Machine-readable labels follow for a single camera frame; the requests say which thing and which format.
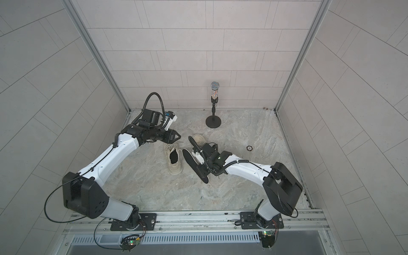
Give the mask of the black insole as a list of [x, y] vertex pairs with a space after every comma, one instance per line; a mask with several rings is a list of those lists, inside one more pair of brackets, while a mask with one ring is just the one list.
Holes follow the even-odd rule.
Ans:
[[191, 153], [188, 150], [182, 149], [182, 154], [183, 154], [185, 161], [194, 170], [194, 172], [200, 177], [203, 183], [208, 184], [209, 182], [208, 174], [209, 173], [207, 169], [205, 168], [205, 166], [197, 164], [194, 158], [192, 157]]

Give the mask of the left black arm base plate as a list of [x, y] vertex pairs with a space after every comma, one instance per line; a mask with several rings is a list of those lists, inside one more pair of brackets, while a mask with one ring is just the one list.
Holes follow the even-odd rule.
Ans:
[[111, 231], [153, 231], [157, 220], [156, 213], [131, 215], [127, 221], [112, 220]]

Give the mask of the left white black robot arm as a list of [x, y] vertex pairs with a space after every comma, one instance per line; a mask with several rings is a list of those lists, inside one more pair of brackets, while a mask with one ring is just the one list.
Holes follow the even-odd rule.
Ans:
[[170, 128], [177, 116], [169, 112], [144, 110], [142, 117], [115, 135], [114, 142], [99, 157], [78, 173], [67, 173], [63, 182], [64, 207], [85, 217], [113, 219], [134, 230], [141, 224], [137, 206], [110, 198], [103, 186], [113, 171], [133, 151], [146, 142], [173, 144], [180, 135]]

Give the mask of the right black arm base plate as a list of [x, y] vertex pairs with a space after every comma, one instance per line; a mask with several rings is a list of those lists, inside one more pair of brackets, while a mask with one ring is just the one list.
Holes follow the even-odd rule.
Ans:
[[261, 229], [283, 229], [284, 224], [281, 214], [275, 215], [271, 220], [262, 218], [257, 212], [243, 211], [240, 212], [240, 226], [244, 230], [261, 230]]

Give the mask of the cream canvas sneaker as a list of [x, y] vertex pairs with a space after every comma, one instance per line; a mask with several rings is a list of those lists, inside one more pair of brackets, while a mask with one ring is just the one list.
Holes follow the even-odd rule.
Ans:
[[195, 134], [192, 137], [199, 147], [202, 147], [206, 143], [205, 138], [200, 134]]
[[164, 144], [164, 154], [167, 160], [169, 172], [171, 175], [182, 173], [181, 150], [177, 142], [173, 144]]

